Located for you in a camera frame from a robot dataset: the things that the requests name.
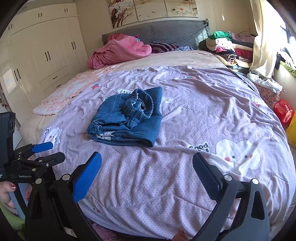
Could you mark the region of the right hand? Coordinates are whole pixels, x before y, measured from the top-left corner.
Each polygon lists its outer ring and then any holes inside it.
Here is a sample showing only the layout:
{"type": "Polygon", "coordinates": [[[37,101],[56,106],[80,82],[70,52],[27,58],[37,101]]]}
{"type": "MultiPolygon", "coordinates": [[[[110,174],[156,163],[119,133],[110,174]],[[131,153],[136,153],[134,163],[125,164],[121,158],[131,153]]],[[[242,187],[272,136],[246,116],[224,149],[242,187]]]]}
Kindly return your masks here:
{"type": "Polygon", "coordinates": [[[174,235],[171,241],[189,241],[189,238],[187,237],[184,231],[178,230],[178,232],[174,235]]]}

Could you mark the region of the left hand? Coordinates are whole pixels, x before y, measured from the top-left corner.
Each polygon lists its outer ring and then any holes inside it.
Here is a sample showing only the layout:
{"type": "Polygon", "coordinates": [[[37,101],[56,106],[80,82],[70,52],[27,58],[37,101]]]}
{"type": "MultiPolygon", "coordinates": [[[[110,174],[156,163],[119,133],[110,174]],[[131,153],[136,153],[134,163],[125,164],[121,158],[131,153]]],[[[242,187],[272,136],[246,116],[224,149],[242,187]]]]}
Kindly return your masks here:
{"type": "Polygon", "coordinates": [[[4,207],[9,210],[11,213],[17,215],[18,212],[15,209],[15,206],[9,196],[10,193],[13,193],[16,190],[15,184],[9,181],[3,181],[0,183],[0,196],[1,196],[1,203],[4,207]]]}

